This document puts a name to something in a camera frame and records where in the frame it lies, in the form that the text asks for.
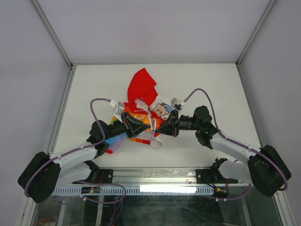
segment cartoon print fabric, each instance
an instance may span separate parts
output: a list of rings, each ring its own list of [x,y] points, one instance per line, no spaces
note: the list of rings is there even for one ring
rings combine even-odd
[[[173,107],[170,105],[171,99],[158,95],[155,90],[156,84],[145,68],[138,71],[132,78],[127,90],[128,103],[125,103],[124,111],[129,112],[137,119],[143,119],[144,123],[151,125],[151,129],[143,132],[138,137],[131,138],[130,141],[154,146],[163,145],[165,135],[154,134],[152,130],[159,128],[165,122]],[[126,138],[125,135],[120,135],[107,140],[106,142],[110,144],[107,152],[114,152]]]

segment white wall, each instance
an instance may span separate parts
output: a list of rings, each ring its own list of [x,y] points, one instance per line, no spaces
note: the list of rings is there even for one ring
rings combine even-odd
[[[301,1],[279,0],[241,66],[263,144],[292,178],[286,194],[301,224]]]
[[[0,3],[0,225],[14,225],[17,179],[43,151],[67,67],[28,0]]]
[[[269,0],[39,0],[74,63],[234,63]]]
[[[158,94],[170,99],[183,100],[195,88],[206,90],[219,127],[229,136],[259,145],[235,64],[84,65],[76,68],[55,152],[78,147],[88,138],[95,121],[89,108],[92,99],[126,102],[133,75],[144,67],[156,81]],[[191,116],[202,105],[210,108],[206,96],[197,92],[183,114]],[[114,109],[108,103],[95,103],[94,109],[98,119],[110,122]],[[104,154],[95,162],[102,167],[209,167],[217,157],[229,158],[201,146],[195,131],[180,131],[177,138],[166,136],[163,144],[157,148],[126,140],[116,152]]]

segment purple wire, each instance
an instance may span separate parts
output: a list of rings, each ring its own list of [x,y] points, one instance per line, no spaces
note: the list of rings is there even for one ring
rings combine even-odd
[[[93,102],[95,102],[95,101],[97,101],[97,100],[104,100],[104,101],[107,101],[107,102],[110,102],[111,100],[106,99],[106,98],[96,98],[96,99],[93,99],[93,100],[90,102],[91,113],[92,113],[92,115],[93,115],[93,117],[94,117],[94,119],[95,119],[97,125],[99,126],[99,129],[100,129],[100,131],[101,131],[101,133],[102,133],[103,138],[102,138],[101,141],[99,141],[99,142],[97,142],[97,143],[95,143],[95,144],[86,145],[86,146],[84,146],[83,148],[94,147],[95,145],[101,144],[103,141],[105,141],[105,134],[104,134],[103,128],[102,128],[101,124],[99,123],[99,121],[98,121],[98,119],[97,119],[97,116],[95,115],[95,112],[94,112],[94,110],[93,110]],[[64,156],[66,156],[66,155],[68,155],[68,154],[71,154],[71,153],[73,153],[73,152],[75,152],[75,151],[78,151],[78,150],[81,150],[81,147],[72,149],[71,151],[68,151],[68,152],[62,154],[61,157],[64,157]],[[27,182],[27,184],[26,184],[26,186],[25,186],[25,189],[24,189],[24,193],[25,193],[25,196],[26,196],[26,197],[30,197],[30,196],[28,195],[27,192],[28,192],[28,187],[29,187],[30,183],[32,182],[32,180],[37,176],[38,173],[40,173],[40,171],[41,171],[45,166],[47,166],[48,164],[50,164],[51,162],[53,162],[54,160],[57,160],[57,159],[58,159],[58,156],[57,156],[57,157],[54,157],[53,159],[49,159],[49,160],[48,160],[46,163],[44,163],[37,171],[34,172],[34,174],[32,175],[32,177],[28,180],[28,182]]]
[[[252,188],[252,184],[249,184],[248,188],[246,189],[246,191],[244,193],[242,193],[241,195],[239,195],[237,197],[226,199],[226,201],[233,201],[233,200],[237,200],[237,199],[240,199],[242,197],[245,197],[249,193],[251,188]],[[216,199],[213,196],[207,196],[207,197],[210,198],[210,199]]]
[[[120,216],[120,214],[122,213],[122,209],[123,209],[123,201],[121,200],[118,204],[118,206],[116,207],[116,204],[114,204],[114,210],[113,210],[113,214],[111,216],[111,219],[109,221],[108,226],[112,226],[113,223],[118,219],[118,217]]]
[[[187,101],[189,100],[189,98],[190,98],[196,91],[198,91],[198,90],[202,91],[202,92],[206,95],[206,97],[207,97],[207,99],[208,99],[208,101],[209,101],[209,104],[210,104],[211,109],[212,109],[213,120],[214,120],[215,126],[216,126],[216,128],[217,128],[217,131],[218,131],[218,133],[221,135],[221,137],[224,138],[224,139],[226,139],[226,140],[228,140],[228,141],[230,141],[230,142],[232,142],[232,143],[234,143],[234,144],[236,144],[236,145],[238,145],[238,146],[241,146],[241,147],[243,147],[243,148],[245,148],[245,149],[248,149],[248,148],[249,148],[248,146],[246,146],[246,145],[244,145],[244,144],[242,144],[242,143],[240,143],[240,142],[238,142],[238,141],[236,141],[236,140],[227,138],[227,137],[225,137],[225,136],[222,134],[222,132],[221,132],[221,130],[219,129],[219,127],[218,127],[218,125],[217,125],[217,122],[216,122],[216,116],[215,116],[213,104],[212,104],[212,102],[211,102],[211,99],[210,99],[209,95],[206,93],[205,90],[203,90],[203,89],[201,89],[201,88],[197,88],[197,89],[193,90],[193,91],[189,94],[189,96],[186,97],[186,98],[184,99],[184,102],[187,102]],[[288,188],[288,184],[287,184],[287,180],[286,180],[286,178],[285,178],[283,172],[281,171],[281,169],[279,169],[279,167],[278,167],[271,159],[269,159],[268,157],[266,157],[266,156],[263,155],[262,153],[256,151],[256,150],[253,149],[253,148],[250,148],[250,151],[252,151],[252,152],[258,154],[260,157],[264,158],[266,161],[268,161],[268,162],[269,162],[269,163],[270,163],[270,164],[278,171],[278,173],[279,173],[280,176],[282,177],[282,179],[283,179],[283,181],[284,181],[284,185],[285,185],[285,187],[284,187],[284,188],[280,188],[279,191],[285,191],[285,190]]]
[[[120,202],[121,200],[123,200],[123,199],[125,198],[125,196],[127,195],[127,190],[126,190],[126,188],[125,188],[124,186],[122,186],[122,185],[119,185],[119,184],[114,184],[114,183],[112,183],[112,184],[87,183],[87,182],[82,181],[82,180],[78,180],[77,182],[80,182],[80,183],[82,183],[82,184],[88,184],[88,185],[117,186],[117,187],[121,187],[121,188],[124,190],[124,195],[123,195],[120,199],[118,199],[118,200],[116,200],[116,201],[112,201],[112,202],[101,202],[101,201],[96,201],[96,200],[87,198],[86,196],[83,195],[83,197],[86,198],[87,200],[92,201],[92,202],[95,202],[95,203],[98,203],[98,204],[114,204],[114,203],[118,203],[118,202]]]

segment purple cable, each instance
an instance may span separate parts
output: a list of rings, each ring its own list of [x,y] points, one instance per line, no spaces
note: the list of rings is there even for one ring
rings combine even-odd
[[[93,110],[93,102],[94,102],[94,101],[97,101],[97,100],[104,100],[104,101],[107,101],[107,102],[110,102],[111,100],[106,99],[106,98],[96,98],[96,99],[93,99],[93,100],[90,102],[91,113],[92,113],[92,115],[93,115],[93,117],[94,117],[94,119],[95,119],[97,125],[99,126],[99,129],[100,129],[100,131],[101,131],[101,133],[102,133],[103,138],[102,138],[101,141],[99,141],[99,142],[97,142],[97,143],[95,143],[95,144],[91,144],[91,145],[84,146],[83,148],[94,147],[95,145],[101,144],[103,141],[105,141],[105,134],[104,134],[103,128],[102,128],[101,124],[99,123],[99,121],[98,121],[98,119],[97,119],[97,116],[95,115],[95,112],[94,112],[94,110]],[[64,156],[66,156],[66,155],[68,155],[68,154],[71,154],[71,153],[73,153],[73,152],[75,152],[75,151],[78,151],[78,150],[81,150],[81,147],[72,149],[71,151],[68,151],[68,152],[62,154],[61,157],[64,157]],[[44,163],[37,171],[34,172],[34,174],[32,175],[32,177],[28,180],[28,182],[27,182],[27,184],[26,184],[26,186],[25,186],[25,189],[24,189],[24,193],[25,193],[25,196],[26,196],[26,197],[30,197],[30,196],[28,195],[27,191],[28,191],[28,187],[29,187],[30,183],[32,182],[32,180],[37,176],[38,173],[40,173],[40,171],[41,171],[45,166],[47,166],[47,165],[50,164],[52,161],[57,160],[57,159],[58,159],[58,156],[55,157],[55,158],[53,158],[53,159],[49,159],[49,160],[48,160],[46,163]]]
[[[240,142],[238,142],[238,141],[236,141],[236,140],[232,140],[232,139],[230,139],[230,138],[227,138],[227,137],[225,137],[225,136],[222,134],[222,132],[221,132],[221,130],[219,129],[219,127],[218,127],[218,125],[217,125],[217,122],[216,122],[216,116],[215,116],[213,104],[212,104],[212,102],[211,102],[211,99],[210,99],[209,95],[206,93],[205,90],[203,90],[203,89],[201,89],[201,88],[197,88],[197,89],[193,90],[193,91],[189,94],[189,96],[186,97],[186,98],[184,99],[184,102],[187,102],[187,101],[189,100],[189,98],[190,98],[197,90],[202,91],[202,92],[206,95],[206,97],[207,97],[207,99],[208,99],[208,101],[209,101],[209,104],[210,104],[210,106],[211,106],[211,109],[212,109],[213,120],[214,120],[215,126],[216,126],[216,128],[217,128],[218,133],[221,135],[221,137],[224,138],[224,139],[226,139],[226,140],[228,140],[228,141],[230,141],[230,142],[232,142],[232,143],[234,143],[234,144],[236,144],[236,145],[238,145],[238,146],[241,146],[241,147],[243,147],[243,148],[245,148],[245,149],[248,149],[248,148],[249,148],[248,146],[246,146],[246,145],[244,145],[244,144],[242,144],[242,143],[240,143]],[[278,173],[279,173],[280,176],[282,177],[282,179],[283,179],[283,181],[284,181],[284,185],[285,185],[285,187],[284,187],[284,188],[280,188],[279,191],[285,191],[285,190],[288,188],[288,184],[287,184],[287,180],[286,180],[286,178],[285,178],[283,172],[281,171],[281,169],[279,169],[279,167],[278,167],[271,159],[269,159],[268,157],[266,157],[266,156],[263,155],[262,153],[256,151],[256,150],[253,149],[253,148],[250,148],[250,151],[252,151],[252,152],[258,154],[260,157],[264,158],[266,161],[268,161],[268,162],[269,162],[269,163],[270,163],[270,164],[278,171]]]
[[[123,201],[121,200],[118,204],[118,206],[116,207],[116,204],[114,204],[114,209],[113,209],[113,214],[110,218],[109,224],[108,226],[112,226],[113,223],[118,219],[118,217],[120,216],[120,214],[122,213],[122,209],[123,209]]]
[[[127,190],[126,190],[126,188],[125,188],[124,186],[122,186],[122,185],[119,185],[119,184],[113,184],[113,183],[112,183],[112,184],[87,183],[87,182],[82,181],[82,180],[78,180],[77,182],[80,182],[80,183],[82,183],[82,184],[88,184],[88,185],[117,186],[117,187],[121,187],[121,188],[124,190],[124,195],[123,195],[120,199],[118,199],[118,200],[116,200],[116,201],[113,201],[113,202],[101,202],[101,201],[96,201],[96,200],[87,198],[87,197],[84,196],[84,195],[82,196],[82,197],[86,198],[87,200],[92,201],[92,202],[95,202],[95,203],[98,203],[98,204],[114,204],[114,203],[118,203],[118,202],[120,202],[121,200],[123,200],[123,199],[125,198],[125,196],[127,195]]]
[[[244,193],[242,193],[241,195],[237,196],[237,197],[234,197],[234,198],[229,198],[229,199],[226,199],[226,201],[233,201],[233,200],[237,200],[237,199],[240,199],[242,197],[245,197],[249,191],[251,190],[252,188],[252,184],[249,184],[248,188],[246,189],[246,191]],[[212,196],[206,196],[210,199],[216,199],[215,197],[212,197]]]

